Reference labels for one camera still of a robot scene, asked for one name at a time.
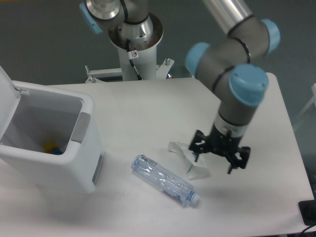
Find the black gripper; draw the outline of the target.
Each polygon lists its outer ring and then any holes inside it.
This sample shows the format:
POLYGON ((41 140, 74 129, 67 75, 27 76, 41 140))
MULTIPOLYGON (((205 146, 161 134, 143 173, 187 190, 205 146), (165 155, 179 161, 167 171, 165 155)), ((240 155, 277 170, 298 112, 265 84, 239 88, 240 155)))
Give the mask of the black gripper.
POLYGON ((233 169, 245 169, 250 157, 250 147, 238 147, 243 136, 233 137, 230 132, 222 133, 215 125, 212 126, 208 136, 197 130, 189 145, 195 161, 198 161, 200 154, 213 153, 222 157, 226 156, 230 163, 228 174, 233 169))

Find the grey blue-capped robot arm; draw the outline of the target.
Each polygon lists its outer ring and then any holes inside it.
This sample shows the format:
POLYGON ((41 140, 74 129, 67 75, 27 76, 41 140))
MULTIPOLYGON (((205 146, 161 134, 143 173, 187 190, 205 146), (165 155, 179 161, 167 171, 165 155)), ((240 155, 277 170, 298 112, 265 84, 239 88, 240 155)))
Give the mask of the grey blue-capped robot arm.
MULTIPOLYGON (((257 19, 242 0, 206 0, 204 4, 228 40, 217 47, 200 42, 187 53, 187 70, 221 102, 210 134, 197 130, 189 150, 195 158, 213 153, 226 158, 230 170, 244 169, 250 148, 239 143, 269 84, 267 74, 253 61, 278 47, 280 32, 271 20, 257 19)), ((156 57, 141 55, 154 48, 163 34, 148 1, 84 0, 79 8, 91 30, 108 32, 120 51, 124 80, 157 78, 156 57)))

